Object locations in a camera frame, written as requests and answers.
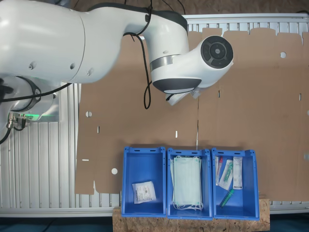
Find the blue plastic bin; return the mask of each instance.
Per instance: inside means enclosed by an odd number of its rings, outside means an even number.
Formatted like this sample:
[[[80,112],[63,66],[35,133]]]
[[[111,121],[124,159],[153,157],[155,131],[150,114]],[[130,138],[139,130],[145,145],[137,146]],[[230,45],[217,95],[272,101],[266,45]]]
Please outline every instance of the blue plastic bin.
[[[170,160],[176,156],[199,156],[201,158],[201,187],[204,207],[200,210],[178,210],[173,206],[173,182],[170,173]],[[211,154],[209,150],[174,150],[168,149],[168,218],[212,220],[212,189],[211,189]]]
[[[123,217],[166,217],[166,151],[164,147],[124,149]],[[132,184],[152,181],[156,200],[134,204]]]
[[[233,157],[242,157],[242,189],[234,190],[233,196],[227,204],[221,208],[220,203],[228,193],[227,190],[216,186],[215,157],[222,156],[223,163],[220,170],[221,178],[226,160]],[[213,148],[212,157],[212,182],[213,182],[213,216],[221,219],[259,220],[259,190],[257,184],[257,167],[255,151],[223,151]]]

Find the cardboard sheet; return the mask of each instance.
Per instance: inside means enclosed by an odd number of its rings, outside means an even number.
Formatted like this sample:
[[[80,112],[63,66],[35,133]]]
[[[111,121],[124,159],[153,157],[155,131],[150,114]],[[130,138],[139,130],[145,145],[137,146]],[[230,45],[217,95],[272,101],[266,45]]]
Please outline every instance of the cardboard sheet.
[[[190,49],[202,37],[221,33],[190,32]],[[252,29],[250,35],[228,31],[231,70],[199,101],[187,96],[173,107],[151,86],[149,110],[143,107],[140,43],[125,37],[111,73],[82,87],[75,193],[93,194],[94,181],[100,193],[119,193],[126,145],[195,149],[198,120],[199,148],[256,151],[259,190],[267,198],[309,201],[309,161],[304,159],[309,155],[309,34],[302,36],[304,45],[301,35],[276,35],[272,29]]]
[[[300,35],[272,29],[224,37],[234,65],[199,97],[199,147],[253,149],[260,192],[273,201],[309,201],[309,35],[304,46]]]
[[[192,32],[189,40],[193,49],[201,34]],[[140,42],[126,36],[113,70],[100,81],[82,86],[76,194],[94,194],[94,181],[99,193],[119,193],[125,146],[196,149],[198,100],[187,96],[171,107],[165,94],[151,85],[152,102],[145,110],[146,86]]]

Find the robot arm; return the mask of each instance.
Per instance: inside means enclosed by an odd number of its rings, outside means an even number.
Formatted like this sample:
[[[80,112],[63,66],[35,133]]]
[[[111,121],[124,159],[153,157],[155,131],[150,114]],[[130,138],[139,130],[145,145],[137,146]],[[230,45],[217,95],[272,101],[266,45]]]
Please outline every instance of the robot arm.
[[[39,93],[61,82],[103,78],[117,61],[123,35],[142,31],[147,18],[145,8],[116,3],[101,3],[82,13],[36,1],[1,1],[0,78],[2,85],[13,89],[4,98],[33,94],[29,83],[16,76],[33,82]],[[189,52],[187,22],[175,12],[152,11],[143,36],[153,85],[167,94],[207,88],[233,64],[233,50],[219,36]],[[0,130],[7,121],[3,116],[12,110],[42,114],[53,97],[41,98],[31,109],[25,108],[29,101],[2,103]]]

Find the green syringe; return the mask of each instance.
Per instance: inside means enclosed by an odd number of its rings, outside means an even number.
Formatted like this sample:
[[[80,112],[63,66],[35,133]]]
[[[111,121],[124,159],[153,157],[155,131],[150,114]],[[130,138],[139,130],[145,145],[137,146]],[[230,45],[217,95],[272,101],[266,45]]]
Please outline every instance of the green syringe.
[[[223,201],[220,203],[220,207],[223,208],[223,206],[226,205],[228,200],[230,200],[231,196],[234,194],[234,190],[231,189],[231,191],[228,192],[228,194],[224,197]]]
[[[232,170],[233,170],[233,162],[230,162],[230,164],[228,165],[226,174],[225,174],[225,176],[224,176],[224,179],[223,179],[224,182],[227,182],[227,181],[228,181],[228,179],[229,179],[229,177],[230,177],[230,175],[231,175]]]

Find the wooden board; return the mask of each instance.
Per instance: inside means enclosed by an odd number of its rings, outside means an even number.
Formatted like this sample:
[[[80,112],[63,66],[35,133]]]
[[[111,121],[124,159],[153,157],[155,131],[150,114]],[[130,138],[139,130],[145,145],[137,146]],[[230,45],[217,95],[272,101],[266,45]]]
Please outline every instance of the wooden board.
[[[114,232],[253,232],[269,231],[269,199],[260,199],[260,220],[176,220],[160,217],[121,217],[121,209],[112,215]]]

